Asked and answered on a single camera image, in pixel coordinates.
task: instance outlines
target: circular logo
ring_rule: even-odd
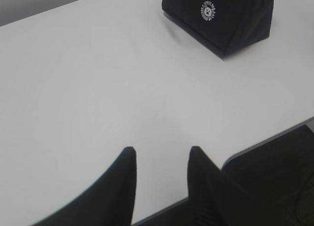
[[[201,7],[202,17],[206,21],[211,21],[215,17],[216,13],[215,5],[211,1],[206,1]]]

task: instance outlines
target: table surface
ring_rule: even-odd
[[[81,0],[0,28],[0,225],[26,226],[137,150],[133,222],[187,196],[191,146],[222,166],[314,116],[313,0],[221,60],[161,0]]]

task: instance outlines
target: wall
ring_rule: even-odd
[[[0,26],[76,0],[0,0]]]

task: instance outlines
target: white logo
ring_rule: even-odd
[[[206,21],[211,21],[215,17],[216,13],[215,5],[211,1],[206,1],[201,7],[202,17]]]

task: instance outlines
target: black lunch bag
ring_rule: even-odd
[[[162,9],[223,57],[269,37],[274,0],[163,0]]]

